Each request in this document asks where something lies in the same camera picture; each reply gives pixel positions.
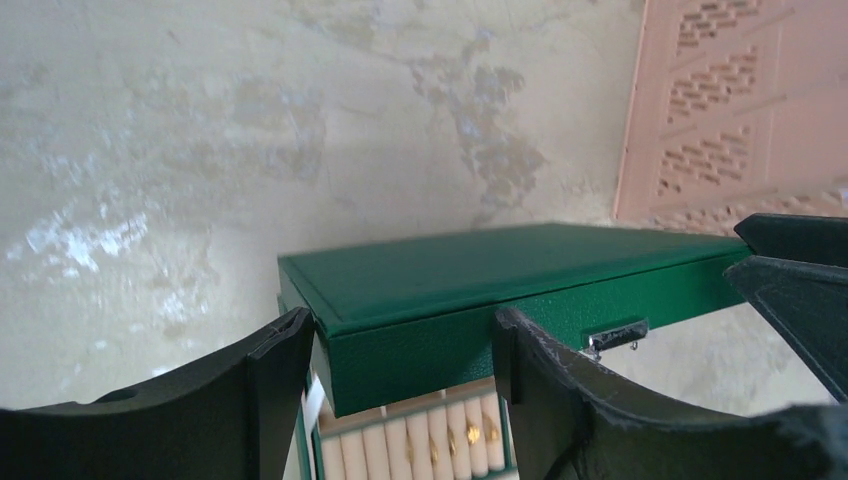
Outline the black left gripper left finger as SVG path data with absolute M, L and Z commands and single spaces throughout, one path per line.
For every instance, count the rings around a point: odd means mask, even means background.
M 5 479 L 280 479 L 314 336 L 293 309 L 227 347 L 105 394 L 1 413 Z

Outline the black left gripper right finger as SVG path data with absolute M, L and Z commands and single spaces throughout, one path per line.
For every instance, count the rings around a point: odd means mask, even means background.
M 843 479 L 847 409 L 756 417 L 652 391 L 550 336 L 522 311 L 495 314 L 493 368 L 523 479 Z

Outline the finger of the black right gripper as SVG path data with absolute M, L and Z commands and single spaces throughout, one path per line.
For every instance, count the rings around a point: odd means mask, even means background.
M 763 256 L 724 278 L 839 403 L 847 401 L 847 269 Z
M 758 256 L 847 267 L 847 219 L 755 213 L 734 232 Z

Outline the green jewelry box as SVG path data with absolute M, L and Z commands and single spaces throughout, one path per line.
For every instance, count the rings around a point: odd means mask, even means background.
M 523 479 L 496 312 L 596 356 L 739 304 L 723 273 L 749 253 L 728 237 L 550 223 L 281 256 L 280 308 L 316 322 L 302 475 Z

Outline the peach plastic file organizer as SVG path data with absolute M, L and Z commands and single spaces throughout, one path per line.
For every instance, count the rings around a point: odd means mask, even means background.
M 613 215 L 731 235 L 847 213 L 847 5 L 646 4 Z

